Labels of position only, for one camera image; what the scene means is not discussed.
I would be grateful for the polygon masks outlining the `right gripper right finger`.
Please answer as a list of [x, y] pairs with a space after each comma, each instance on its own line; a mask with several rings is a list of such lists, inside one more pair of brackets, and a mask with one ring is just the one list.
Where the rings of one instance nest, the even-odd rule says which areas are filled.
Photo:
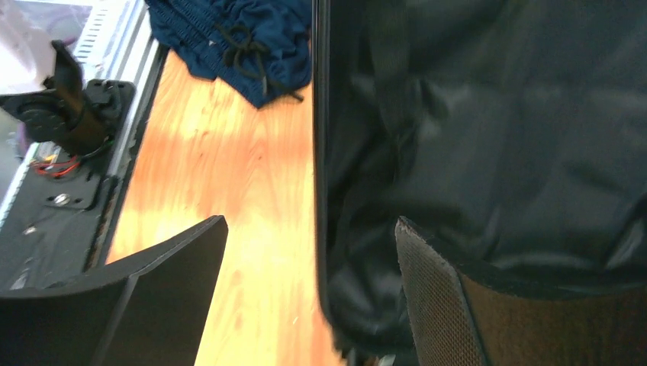
[[644, 365], [646, 287], [557, 287], [394, 229], [422, 365]]

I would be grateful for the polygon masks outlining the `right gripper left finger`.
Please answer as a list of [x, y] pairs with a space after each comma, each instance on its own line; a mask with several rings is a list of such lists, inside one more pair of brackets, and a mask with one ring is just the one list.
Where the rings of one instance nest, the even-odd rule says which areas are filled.
[[3, 365], [192, 365], [227, 242], [212, 216], [69, 280], [1, 295]]

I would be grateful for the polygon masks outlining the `black ribbed hard-shell suitcase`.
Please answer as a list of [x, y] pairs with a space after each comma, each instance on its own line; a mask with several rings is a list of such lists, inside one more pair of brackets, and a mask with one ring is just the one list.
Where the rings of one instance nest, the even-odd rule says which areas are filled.
[[394, 229], [646, 287], [644, 1], [316, 1], [317, 281], [347, 365], [422, 365]]

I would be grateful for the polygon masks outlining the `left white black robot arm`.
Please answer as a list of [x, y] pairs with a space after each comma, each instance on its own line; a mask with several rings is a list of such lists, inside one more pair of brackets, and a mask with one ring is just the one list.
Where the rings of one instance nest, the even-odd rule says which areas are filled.
[[53, 142], [71, 156], [91, 159], [111, 148], [134, 98], [130, 82], [83, 83], [79, 63], [60, 40], [51, 42], [54, 71], [43, 91], [1, 96], [1, 107], [25, 124], [36, 142]]

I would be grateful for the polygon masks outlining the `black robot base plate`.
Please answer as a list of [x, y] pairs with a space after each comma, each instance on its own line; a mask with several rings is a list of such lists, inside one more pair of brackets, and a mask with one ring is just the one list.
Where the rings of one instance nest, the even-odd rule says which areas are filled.
[[137, 80], [117, 80], [134, 84], [135, 94], [109, 150], [81, 159], [42, 142], [57, 157], [25, 159], [1, 227], [2, 293], [61, 284], [105, 263], [167, 52], [149, 52]]

